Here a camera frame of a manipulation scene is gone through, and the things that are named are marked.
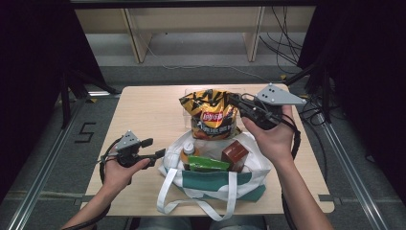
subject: brown box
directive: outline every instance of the brown box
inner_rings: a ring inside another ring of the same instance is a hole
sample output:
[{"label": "brown box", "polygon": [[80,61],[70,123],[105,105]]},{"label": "brown box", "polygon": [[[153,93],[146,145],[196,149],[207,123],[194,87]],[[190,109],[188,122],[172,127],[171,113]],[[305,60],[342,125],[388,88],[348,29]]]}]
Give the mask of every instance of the brown box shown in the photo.
[{"label": "brown box", "polygon": [[228,171],[241,173],[247,156],[248,150],[239,141],[234,141],[221,152],[221,161],[230,163]]}]

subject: chip bag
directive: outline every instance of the chip bag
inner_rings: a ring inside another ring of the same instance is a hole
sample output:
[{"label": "chip bag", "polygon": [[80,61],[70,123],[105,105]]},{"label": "chip bag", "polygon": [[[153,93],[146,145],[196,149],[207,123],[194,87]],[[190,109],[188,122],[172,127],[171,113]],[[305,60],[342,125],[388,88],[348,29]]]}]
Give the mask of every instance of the chip bag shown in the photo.
[{"label": "chip bag", "polygon": [[221,140],[241,133],[237,127],[237,108],[229,104],[229,94],[226,90],[207,89],[179,99],[192,116],[193,138]]}]

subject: person's left arm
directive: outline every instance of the person's left arm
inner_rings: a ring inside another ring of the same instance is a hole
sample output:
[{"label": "person's left arm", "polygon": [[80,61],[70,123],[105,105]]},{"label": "person's left arm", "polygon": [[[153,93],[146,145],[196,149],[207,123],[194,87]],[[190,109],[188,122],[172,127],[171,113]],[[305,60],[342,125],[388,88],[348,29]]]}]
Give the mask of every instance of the person's left arm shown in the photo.
[{"label": "person's left arm", "polygon": [[[114,198],[125,188],[131,176],[144,168],[149,163],[149,159],[139,161],[130,168],[124,168],[114,157],[110,157],[105,164],[104,183],[96,195],[71,219],[69,219],[62,229],[84,223],[100,215]],[[83,229],[92,229],[93,225]]]}]

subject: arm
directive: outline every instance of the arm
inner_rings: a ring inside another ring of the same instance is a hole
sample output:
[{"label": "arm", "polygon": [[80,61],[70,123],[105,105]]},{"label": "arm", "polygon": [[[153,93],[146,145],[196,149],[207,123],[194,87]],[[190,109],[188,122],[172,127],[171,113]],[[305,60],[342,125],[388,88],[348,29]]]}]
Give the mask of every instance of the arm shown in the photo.
[{"label": "arm", "polygon": [[[283,114],[293,118],[292,107],[284,105]],[[242,122],[257,140],[262,154],[274,165],[291,216],[299,229],[332,229],[326,215],[314,200],[297,170],[291,155],[293,130],[284,124],[263,130],[243,117]]]},{"label": "arm", "polygon": [[144,159],[130,168],[124,168],[117,163],[114,157],[110,157],[105,164],[105,178],[101,189],[77,214],[62,226],[62,229],[81,224],[101,214],[120,191],[125,188],[131,176],[148,163],[149,159]]}]

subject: bag handle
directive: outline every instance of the bag handle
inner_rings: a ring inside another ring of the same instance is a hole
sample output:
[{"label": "bag handle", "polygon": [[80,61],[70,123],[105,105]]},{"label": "bag handle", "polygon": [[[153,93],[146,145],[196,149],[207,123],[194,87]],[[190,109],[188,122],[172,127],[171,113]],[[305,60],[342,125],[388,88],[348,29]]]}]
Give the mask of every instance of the bag handle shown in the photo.
[{"label": "bag handle", "polygon": [[161,191],[159,192],[158,199],[156,202],[156,207],[160,213],[169,214],[176,206],[180,203],[194,202],[197,203],[201,209],[213,220],[221,221],[224,219],[229,219],[236,208],[237,202],[237,173],[229,172],[229,188],[228,188],[228,201],[227,201],[227,211],[226,214],[222,217],[209,203],[204,200],[197,198],[190,199],[178,199],[170,202],[165,206],[165,198],[168,194],[168,190],[176,174],[178,173],[177,169],[170,168],[168,174],[165,178],[165,181],[162,185]]}]

